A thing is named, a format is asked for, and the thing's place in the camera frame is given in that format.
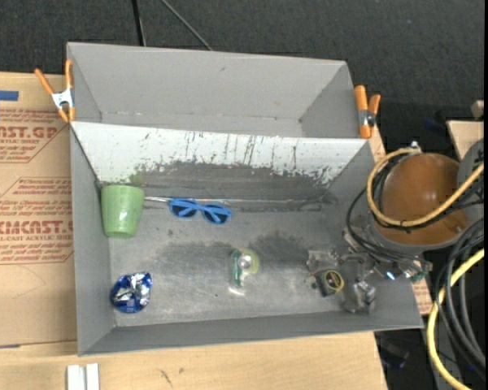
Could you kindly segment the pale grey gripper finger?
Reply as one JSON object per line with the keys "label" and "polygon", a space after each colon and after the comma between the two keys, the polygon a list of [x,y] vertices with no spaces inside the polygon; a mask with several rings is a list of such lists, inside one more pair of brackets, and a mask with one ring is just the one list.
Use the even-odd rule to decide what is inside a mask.
{"label": "pale grey gripper finger", "polygon": [[338,267],[339,255],[332,250],[308,250],[307,269],[311,275]]}
{"label": "pale grey gripper finger", "polygon": [[377,289],[366,280],[354,281],[344,288],[343,310],[371,314],[376,307]]}

